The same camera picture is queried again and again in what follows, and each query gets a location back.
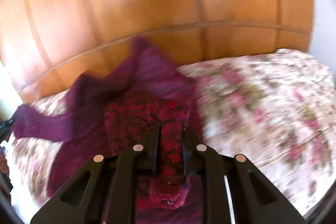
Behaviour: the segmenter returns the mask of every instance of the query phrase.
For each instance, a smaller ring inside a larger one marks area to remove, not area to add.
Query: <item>red patterned fabric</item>
[[[200,185],[200,177],[190,177],[190,188],[183,206],[174,210],[167,208],[137,210],[136,224],[201,224],[202,190]]]
[[[182,126],[188,116],[187,105],[136,93],[110,103],[105,113],[105,130],[112,150],[118,155],[135,145],[142,134],[161,122],[159,176],[140,178],[137,209],[160,207],[175,209],[184,204],[189,183],[183,176]]]

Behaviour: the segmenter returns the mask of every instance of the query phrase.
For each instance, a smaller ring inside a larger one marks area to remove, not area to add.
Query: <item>bed sheet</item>
[[[321,200],[336,178],[336,92],[327,66],[306,53],[281,49],[198,62],[179,71],[198,80],[207,145],[223,155],[247,155],[302,215]],[[61,114],[66,92],[34,106],[45,115]],[[19,173],[10,174],[11,180],[42,206],[62,143],[16,140],[13,133],[9,144],[10,171]]]

